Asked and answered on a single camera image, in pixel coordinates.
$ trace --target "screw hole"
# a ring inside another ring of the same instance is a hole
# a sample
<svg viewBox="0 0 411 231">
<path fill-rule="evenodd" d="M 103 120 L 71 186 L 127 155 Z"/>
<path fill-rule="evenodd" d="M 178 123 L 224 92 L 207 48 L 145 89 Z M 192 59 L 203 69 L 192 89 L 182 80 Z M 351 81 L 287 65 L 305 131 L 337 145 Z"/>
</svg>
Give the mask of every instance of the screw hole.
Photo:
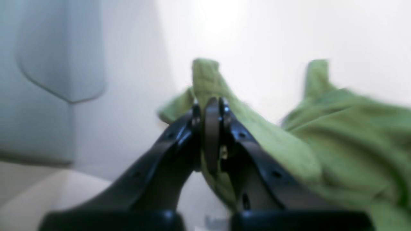
<svg viewBox="0 0 411 231">
<path fill-rule="evenodd" d="M 272 171 L 272 175 L 277 179 L 280 179 L 282 177 L 282 174 L 278 171 Z"/>
<path fill-rule="evenodd" d="M 250 199 L 248 199 L 248 196 L 245 193 L 242 195 L 242 205 L 243 205 L 244 210 L 250 210 L 251 209 Z"/>
</svg>

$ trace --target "green towel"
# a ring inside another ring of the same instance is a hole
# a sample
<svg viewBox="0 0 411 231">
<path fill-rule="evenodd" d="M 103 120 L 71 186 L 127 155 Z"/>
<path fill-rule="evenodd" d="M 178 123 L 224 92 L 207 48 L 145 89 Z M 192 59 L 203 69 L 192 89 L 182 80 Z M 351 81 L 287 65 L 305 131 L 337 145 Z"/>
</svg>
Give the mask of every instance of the green towel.
<svg viewBox="0 0 411 231">
<path fill-rule="evenodd" d="M 326 60 L 307 69 L 305 96 L 283 128 L 242 103 L 213 60 L 193 62 L 193 86 L 158 114 L 172 123 L 197 99 L 226 97 L 237 119 L 260 145 L 308 189 L 332 204 L 367 212 L 377 231 L 411 230 L 411 111 L 337 89 L 328 81 Z M 211 189 L 234 212 L 226 173 L 211 176 Z"/>
</svg>

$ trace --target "green cloth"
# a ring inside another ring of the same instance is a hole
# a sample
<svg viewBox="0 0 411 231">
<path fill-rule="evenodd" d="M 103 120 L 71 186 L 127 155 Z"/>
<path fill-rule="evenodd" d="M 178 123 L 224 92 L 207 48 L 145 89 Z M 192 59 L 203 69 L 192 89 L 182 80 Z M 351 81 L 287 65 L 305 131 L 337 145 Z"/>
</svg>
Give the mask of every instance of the green cloth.
<svg viewBox="0 0 411 231">
<path fill-rule="evenodd" d="M 193 86 L 159 110 L 172 123 L 197 99 L 226 97 L 260 145 L 309 190 L 331 204 L 368 213 L 377 231 L 411 230 L 411 111 L 376 102 L 328 80 L 326 60 L 310 62 L 304 99 L 280 128 L 242 103 L 213 60 L 193 62 Z M 226 173 L 202 172 L 235 211 Z"/>
</svg>

